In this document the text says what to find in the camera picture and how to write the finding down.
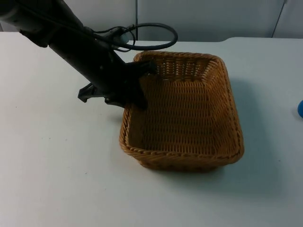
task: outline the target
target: white tabletop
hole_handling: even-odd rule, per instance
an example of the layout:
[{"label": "white tabletop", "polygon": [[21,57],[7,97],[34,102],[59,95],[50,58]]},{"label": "white tabletop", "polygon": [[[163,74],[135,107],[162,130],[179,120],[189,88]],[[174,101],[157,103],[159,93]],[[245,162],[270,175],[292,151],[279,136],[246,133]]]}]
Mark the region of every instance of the white tabletop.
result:
[{"label": "white tabletop", "polygon": [[20,34],[0,33],[0,227],[303,225],[303,40],[169,50],[225,61],[245,141],[238,163],[209,174],[141,167],[119,147],[123,109],[103,98],[82,103],[88,82],[76,70]]}]

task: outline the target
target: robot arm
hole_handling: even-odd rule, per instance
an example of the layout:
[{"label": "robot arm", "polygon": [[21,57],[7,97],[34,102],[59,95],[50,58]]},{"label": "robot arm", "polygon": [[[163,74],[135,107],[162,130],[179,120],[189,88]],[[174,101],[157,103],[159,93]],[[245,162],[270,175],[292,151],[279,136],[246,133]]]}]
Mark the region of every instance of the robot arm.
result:
[{"label": "robot arm", "polygon": [[[104,97],[110,105],[124,107],[134,103],[145,109],[147,102],[139,78],[154,72],[153,62],[125,63],[114,50],[158,50],[172,46],[176,31],[162,24],[141,24],[109,29],[104,36],[85,27],[63,0],[0,0],[0,20],[15,26],[19,32],[40,47],[50,47],[90,83],[80,89],[83,102],[91,97]],[[122,36],[137,27],[158,26],[174,34],[174,40],[159,46],[133,46],[123,43]]]}]

